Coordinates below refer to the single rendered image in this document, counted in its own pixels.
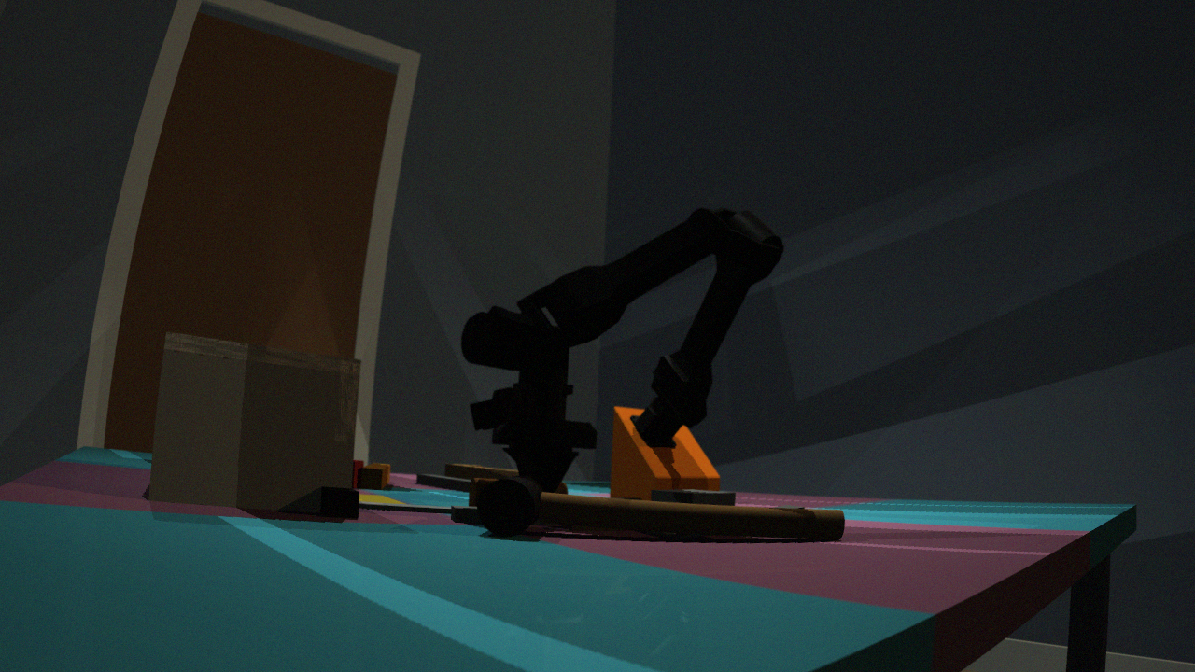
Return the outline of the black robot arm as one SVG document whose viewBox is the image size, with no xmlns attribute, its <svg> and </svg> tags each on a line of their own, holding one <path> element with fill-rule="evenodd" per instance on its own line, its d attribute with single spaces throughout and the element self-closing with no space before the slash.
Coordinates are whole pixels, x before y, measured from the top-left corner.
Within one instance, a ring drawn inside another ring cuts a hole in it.
<svg viewBox="0 0 1195 672">
<path fill-rule="evenodd" d="M 521 312 L 494 305 L 464 325 L 462 356 L 491 369 L 568 377 L 571 347 L 598 340 L 623 318 L 629 303 L 686 271 L 711 253 L 717 271 L 680 350 L 660 358 L 652 371 L 654 399 L 631 420 L 650 447 L 676 447 L 676 430 L 706 419 L 711 362 L 750 285 L 780 262 L 782 238 L 750 210 L 698 208 L 682 224 L 607 265 L 584 265 L 523 297 Z M 551 325 L 543 314 L 554 318 Z M 532 385 L 497 387 L 494 399 L 471 404 L 474 430 L 523 420 L 538 424 Z"/>
</svg>

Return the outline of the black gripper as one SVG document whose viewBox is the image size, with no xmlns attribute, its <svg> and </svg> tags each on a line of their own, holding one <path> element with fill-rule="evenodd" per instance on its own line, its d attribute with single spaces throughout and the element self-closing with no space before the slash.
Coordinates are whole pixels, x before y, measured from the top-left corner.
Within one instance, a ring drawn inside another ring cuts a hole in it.
<svg viewBox="0 0 1195 672">
<path fill-rule="evenodd" d="M 554 493 L 560 485 L 574 456 L 572 448 L 598 448 L 598 430 L 589 422 L 565 420 L 566 395 L 572 395 L 568 377 L 549 373 L 521 373 L 519 384 L 513 384 L 519 393 L 532 385 L 538 405 L 538 424 L 523 424 L 523 420 L 511 427 L 500 424 L 494 428 L 492 445 L 509 445 L 505 454 L 516 462 L 519 475 L 535 479 L 543 491 Z"/>
</svg>

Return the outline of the orange long bar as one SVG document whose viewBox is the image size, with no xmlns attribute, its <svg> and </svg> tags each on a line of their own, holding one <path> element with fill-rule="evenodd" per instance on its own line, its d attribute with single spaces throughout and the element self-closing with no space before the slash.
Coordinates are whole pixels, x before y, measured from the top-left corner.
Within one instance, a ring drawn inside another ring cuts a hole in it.
<svg viewBox="0 0 1195 672">
<path fill-rule="evenodd" d="M 361 470 L 361 488 L 384 490 L 390 483 L 391 464 L 370 464 Z"/>
</svg>

